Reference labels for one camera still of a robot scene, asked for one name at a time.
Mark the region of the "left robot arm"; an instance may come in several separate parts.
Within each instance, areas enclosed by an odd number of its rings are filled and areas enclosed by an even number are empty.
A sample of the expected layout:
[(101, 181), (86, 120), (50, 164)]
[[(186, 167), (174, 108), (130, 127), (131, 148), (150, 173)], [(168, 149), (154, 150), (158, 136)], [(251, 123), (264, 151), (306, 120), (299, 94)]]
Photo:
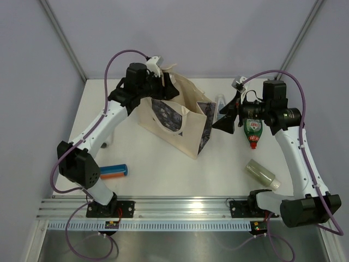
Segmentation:
[(179, 95), (169, 73), (151, 71), (145, 64), (132, 63), (116, 88), (107, 97), (106, 108), (89, 127), (71, 142), (62, 141), (57, 147), (59, 173), (79, 185), (97, 202), (104, 217), (116, 214), (113, 191), (100, 178), (95, 157), (103, 143), (139, 106), (141, 99), (171, 100)]

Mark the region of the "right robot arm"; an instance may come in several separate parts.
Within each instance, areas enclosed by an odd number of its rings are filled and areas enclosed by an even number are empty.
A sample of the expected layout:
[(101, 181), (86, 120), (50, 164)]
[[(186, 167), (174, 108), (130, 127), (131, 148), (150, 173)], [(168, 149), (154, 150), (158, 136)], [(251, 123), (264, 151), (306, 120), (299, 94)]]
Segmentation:
[(293, 196), (276, 194), (268, 189), (255, 190), (248, 196), (247, 211), (258, 217), (266, 210), (279, 215), (289, 228), (320, 225), (327, 222), (341, 206), (340, 196), (331, 194), (324, 184), (310, 153), (302, 114), (288, 107), (286, 84), (281, 80), (263, 83), (262, 99), (249, 102), (240, 78), (232, 83), (234, 98), (220, 110), (223, 118), (214, 129), (233, 134), (235, 120), (262, 120), (270, 128), (284, 154), (291, 175)]

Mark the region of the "beige pump bottle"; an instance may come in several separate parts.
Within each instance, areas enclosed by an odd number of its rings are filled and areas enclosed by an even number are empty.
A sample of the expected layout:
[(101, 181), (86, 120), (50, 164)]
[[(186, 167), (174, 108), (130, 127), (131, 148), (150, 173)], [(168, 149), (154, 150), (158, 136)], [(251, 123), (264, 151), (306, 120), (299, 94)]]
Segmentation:
[(176, 78), (174, 76), (174, 69), (175, 69), (176, 65), (177, 65), (177, 63), (162, 65), (160, 67), (160, 69), (161, 69), (161, 80), (162, 80), (162, 85), (163, 86), (166, 86), (166, 83), (165, 83), (165, 73), (169, 74), (171, 83), (174, 85), (174, 87), (177, 86), (177, 81), (176, 81)]

